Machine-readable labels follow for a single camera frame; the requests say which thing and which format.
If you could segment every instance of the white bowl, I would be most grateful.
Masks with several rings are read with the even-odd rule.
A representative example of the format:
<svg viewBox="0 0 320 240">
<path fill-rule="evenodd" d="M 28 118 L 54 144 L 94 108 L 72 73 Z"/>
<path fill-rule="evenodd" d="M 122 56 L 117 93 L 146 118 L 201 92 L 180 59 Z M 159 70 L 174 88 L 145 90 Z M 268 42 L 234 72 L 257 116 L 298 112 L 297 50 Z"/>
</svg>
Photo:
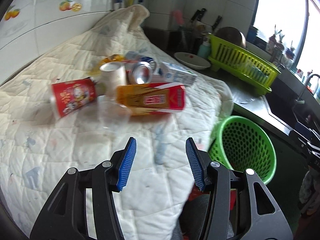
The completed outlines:
<svg viewBox="0 0 320 240">
<path fill-rule="evenodd" d="M 208 61 L 194 54 L 176 52 L 174 57 L 183 65 L 195 70 L 204 70 L 211 67 L 211 64 Z"/>
</svg>

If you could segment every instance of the pink brush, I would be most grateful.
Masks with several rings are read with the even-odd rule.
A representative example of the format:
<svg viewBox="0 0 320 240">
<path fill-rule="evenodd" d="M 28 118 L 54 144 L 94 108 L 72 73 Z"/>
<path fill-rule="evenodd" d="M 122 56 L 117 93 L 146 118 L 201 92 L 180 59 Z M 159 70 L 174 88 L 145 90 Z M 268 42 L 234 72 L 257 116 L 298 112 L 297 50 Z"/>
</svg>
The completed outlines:
<svg viewBox="0 0 320 240">
<path fill-rule="evenodd" d="M 176 22 L 178 25 L 183 26 L 184 25 L 184 20 L 182 17 L 182 12 L 180 10 L 175 10 L 172 12 L 174 18 L 176 19 Z"/>
<path fill-rule="evenodd" d="M 183 30 L 184 20 L 182 17 L 182 12 L 180 10 L 175 10 L 172 12 L 172 14 L 173 14 L 174 18 L 176 19 L 177 24 L 180 26 L 181 41 L 182 41 L 183 47 L 184 47 L 185 51 L 188 51 L 186 36 L 185 36 L 184 30 Z"/>
</svg>

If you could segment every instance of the quilted blanket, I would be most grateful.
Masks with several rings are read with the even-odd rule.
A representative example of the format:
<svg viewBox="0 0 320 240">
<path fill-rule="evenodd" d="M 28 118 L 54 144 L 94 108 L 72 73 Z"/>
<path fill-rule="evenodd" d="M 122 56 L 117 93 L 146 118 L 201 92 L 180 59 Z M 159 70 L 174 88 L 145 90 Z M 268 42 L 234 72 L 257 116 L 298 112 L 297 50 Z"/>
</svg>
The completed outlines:
<svg viewBox="0 0 320 240">
<path fill-rule="evenodd" d="M 186 88 L 181 113 L 130 119 L 116 138 L 105 134 L 94 104 L 56 121 L 49 86 L 87 77 L 103 57 L 129 50 L 179 64 L 149 42 L 140 24 L 149 12 L 141 5 L 119 9 L 91 30 L 57 46 L 0 87 L 0 185 L 10 213 L 29 236 L 62 175 L 70 167 L 92 169 L 137 139 L 127 186 L 114 199 L 126 240 L 170 239 L 194 183 L 185 153 L 193 137 L 207 149 L 213 127 L 233 107 L 228 86 L 198 73 Z M 87 191 L 89 234 L 95 237 L 92 195 Z"/>
</svg>

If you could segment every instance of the yellow-green dish rack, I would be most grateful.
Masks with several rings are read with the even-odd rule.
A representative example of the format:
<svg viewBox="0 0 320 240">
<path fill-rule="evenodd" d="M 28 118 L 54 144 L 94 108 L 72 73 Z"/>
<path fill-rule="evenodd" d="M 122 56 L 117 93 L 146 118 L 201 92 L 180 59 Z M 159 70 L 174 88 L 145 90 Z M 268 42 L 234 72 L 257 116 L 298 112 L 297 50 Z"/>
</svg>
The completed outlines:
<svg viewBox="0 0 320 240">
<path fill-rule="evenodd" d="M 220 68 L 253 85 L 259 95 L 271 92 L 271 84 L 280 74 L 272 63 L 266 62 L 251 52 L 228 41 L 210 35 L 212 62 L 211 69 Z"/>
</svg>

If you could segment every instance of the stainless steel countertop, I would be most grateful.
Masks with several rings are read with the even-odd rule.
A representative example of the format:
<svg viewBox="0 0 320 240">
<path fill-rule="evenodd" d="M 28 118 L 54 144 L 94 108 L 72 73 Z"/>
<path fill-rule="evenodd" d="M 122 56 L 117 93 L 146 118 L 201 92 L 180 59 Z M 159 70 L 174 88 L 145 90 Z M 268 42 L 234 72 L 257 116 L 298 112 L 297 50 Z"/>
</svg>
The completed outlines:
<svg viewBox="0 0 320 240">
<path fill-rule="evenodd" d="M 292 128 L 281 122 L 277 117 L 269 114 L 271 111 L 266 98 L 257 95 L 252 85 L 222 69 L 218 72 L 208 69 L 199 71 L 199 73 L 222 80 L 229 86 L 233 94 L 234 110 L 236 112 L 256 122 L 286 142 L 292 143 L 289 138 L 289 132 Z"/>
</svg>

